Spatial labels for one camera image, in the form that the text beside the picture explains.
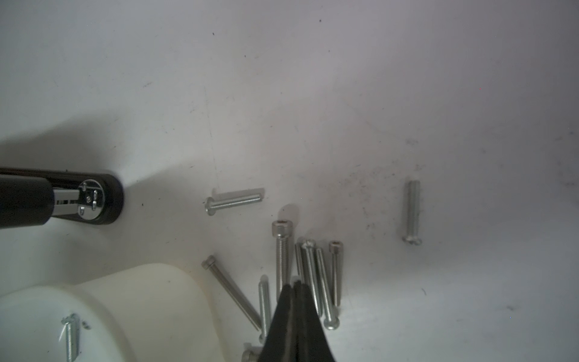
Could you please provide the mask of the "small silver screw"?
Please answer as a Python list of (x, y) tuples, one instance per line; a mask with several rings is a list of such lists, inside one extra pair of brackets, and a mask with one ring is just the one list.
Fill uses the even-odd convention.
[(298, 276), (302, 282), (306, 282), (304, 263), (303, 263), (303, 254), (302, 254), (302, 244), (299, 242), (294, 244), (294, 255), (296, 258), (296, 267), (297, 267)]

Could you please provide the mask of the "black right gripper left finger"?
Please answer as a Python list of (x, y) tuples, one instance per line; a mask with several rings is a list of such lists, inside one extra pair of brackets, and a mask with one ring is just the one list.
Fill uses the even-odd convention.
[(296, 288), (285, 285), (277, 301), (259, 362), (297, 361), (296, 311)]

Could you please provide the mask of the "white plastic storage box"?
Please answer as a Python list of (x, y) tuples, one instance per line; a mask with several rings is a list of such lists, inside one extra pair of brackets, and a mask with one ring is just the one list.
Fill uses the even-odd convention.
[(3, 361), (66, 361), (61, 320), (81, 320), (76, 361), (222, 361), (208, 299), (183, 270), (154, 263), (77, 285), (1, 298)]

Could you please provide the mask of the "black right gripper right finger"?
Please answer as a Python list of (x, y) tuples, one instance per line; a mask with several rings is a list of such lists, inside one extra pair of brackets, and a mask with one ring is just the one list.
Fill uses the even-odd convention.
[(334, 362), (311, 288), (296, 282), (296, 360)]

